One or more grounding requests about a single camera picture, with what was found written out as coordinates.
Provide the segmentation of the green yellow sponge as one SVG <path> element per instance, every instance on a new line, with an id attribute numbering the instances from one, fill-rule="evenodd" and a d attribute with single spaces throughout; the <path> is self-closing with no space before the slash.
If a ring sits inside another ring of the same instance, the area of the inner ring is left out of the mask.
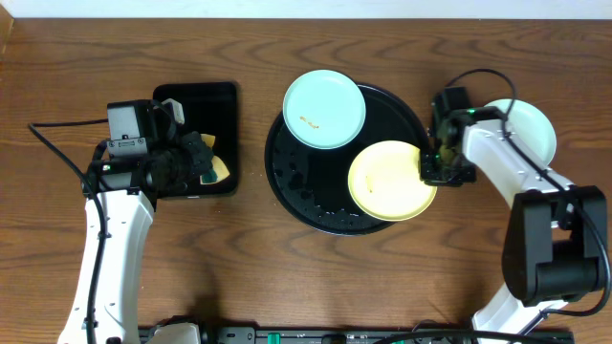
<path id="1" fill-rule="evenodd" d="M 216 137 L 209 134 L 202 134 L 201 139 L 208 148 L 212 148 Z M 200 177 L 200 185 L 220 183 L 230 176 L 229 169 L 219 157 L 213 155 L 211 163 L 212 169 Z"/>

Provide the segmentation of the yellow plate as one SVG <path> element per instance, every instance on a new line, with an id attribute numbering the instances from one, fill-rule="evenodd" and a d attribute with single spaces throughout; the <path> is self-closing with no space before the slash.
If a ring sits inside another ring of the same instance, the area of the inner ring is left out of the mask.
<path id="1" fill-rule="evenodd" d="M 367 146 L 352 161 L 349 194 L 367 215 L 401 222 L 425 211 L 437 188 L 420 177 L 421 150 L 404 141 L 385 140 Z"/>

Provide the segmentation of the light blue plate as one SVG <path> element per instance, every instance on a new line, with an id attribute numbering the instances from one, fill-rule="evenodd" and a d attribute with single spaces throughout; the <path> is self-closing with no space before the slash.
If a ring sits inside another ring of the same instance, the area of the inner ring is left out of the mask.
<path id="1" fill-rule="evenodd" d="M 290 133 L 316 149 L 336 149 L 352 141 L 366 119 L 364 96 L 349 76 L 314 70 L 287 89 L 282 117 Z"/>
<path id="2" fill-rule="evenodd" d="M 549 166 L 557 149 L 557 136 L 550 120 L 534 105 L 516 100 L 509 123 L 525 144 Z"/>

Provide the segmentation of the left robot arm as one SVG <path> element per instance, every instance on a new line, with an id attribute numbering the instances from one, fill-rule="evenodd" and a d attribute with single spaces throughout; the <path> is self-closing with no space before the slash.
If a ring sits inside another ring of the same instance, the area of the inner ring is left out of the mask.
<path id="1" fill-rule="evenodd" d="M 77 175 L 87 233 L 76 297 L 61 343 L 137 343 L 144 244 L 159 198 L 213 170 L 198 132 L 113 130 Z"/>

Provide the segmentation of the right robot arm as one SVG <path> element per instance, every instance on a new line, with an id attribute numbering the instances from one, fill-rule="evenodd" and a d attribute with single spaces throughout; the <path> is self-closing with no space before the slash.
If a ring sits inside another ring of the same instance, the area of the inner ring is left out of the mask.
<path id="1" fill-rule="evenodd" d="M 434 186 L 471 183 L 481 170 L 511 214 L 502 253 L 504 283 L 471 319 L 478 332 L 525 335 L 551 314 L 600 312 L 611 294 L 604 194 L 550 168 L 530 132 L 494 106 L 442 106 L 421 176 Z"/>

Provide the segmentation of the black rectangular tray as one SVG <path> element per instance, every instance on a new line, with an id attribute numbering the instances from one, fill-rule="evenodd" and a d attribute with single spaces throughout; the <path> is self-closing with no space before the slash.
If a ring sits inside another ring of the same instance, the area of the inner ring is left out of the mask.
<path id="1" fill-rule="evenodd" d="M 184 110 L 185 123 L 177 132 L 180 136 L 191 132 L 212 135 L 211 150 L 229 170 L 229 176 L 213 184 L 192 180 L 184 190 L 162 194 L 162 199 L 189 199 L 232 195 L 239 182 L 238 154 L 238 95 L 233 82 L 165 84 L 153 91 L 154 99 L 178 101 Z"/>

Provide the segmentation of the black round tray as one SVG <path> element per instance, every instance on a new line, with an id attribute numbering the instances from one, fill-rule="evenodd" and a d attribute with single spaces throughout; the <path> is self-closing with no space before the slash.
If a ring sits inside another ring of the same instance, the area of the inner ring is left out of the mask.
<path id="1" fill-rule="evenodd" d="M 353 201 L 348 173 L 354 158 L 379 141 L 399 140 L 418 148 L 428 147 L 423 124 L 412 109 L 389 91 L 362 83 L 366 119 L 360 133 L 332 150 L 310 147 L 289 131 L 278 115 L 265 146 L 264 165 L 271 189 L 301 223 L 343 236 L 361 236 L 392 224 L 374 218 Z"/>

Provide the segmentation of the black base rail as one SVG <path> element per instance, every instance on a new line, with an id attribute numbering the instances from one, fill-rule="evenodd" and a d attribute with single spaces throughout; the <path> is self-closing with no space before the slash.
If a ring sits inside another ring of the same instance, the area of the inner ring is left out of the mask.
<path id="1" fill-rule="evenodd" d="M 251 326 L 209 327 L 189 318 L 172 318 L 151 327 L 138 328 L 141 343 L 203 344 L 368 344 L 391 338 L 395 343 L 490 343 L 489 338 L 470 338 L 457 326 L 422 322 L 413 328 L 382 329 L 289 329 Z"/>

